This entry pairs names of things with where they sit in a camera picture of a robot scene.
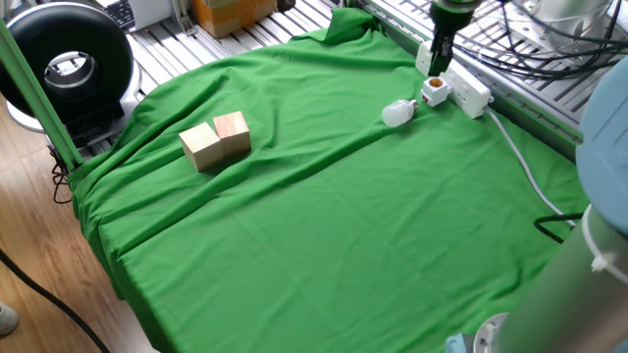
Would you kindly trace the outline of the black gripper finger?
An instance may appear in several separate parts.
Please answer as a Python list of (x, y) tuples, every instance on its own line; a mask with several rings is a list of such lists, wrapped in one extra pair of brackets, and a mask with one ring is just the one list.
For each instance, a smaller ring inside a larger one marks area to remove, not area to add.
[(458, 28), (454, 25), (439, 25), (436, 28), (428, 76), (439, 76), (447, 70), (453, 58), (454, 37), (457, 31)]

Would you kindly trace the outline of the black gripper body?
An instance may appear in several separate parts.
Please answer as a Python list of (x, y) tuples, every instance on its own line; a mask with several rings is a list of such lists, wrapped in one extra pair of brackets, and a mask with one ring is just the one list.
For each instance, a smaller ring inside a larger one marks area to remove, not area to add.
[(430, 17), (436, 30), (460, 30), (471, 23), (483, 0), (433, 0)]

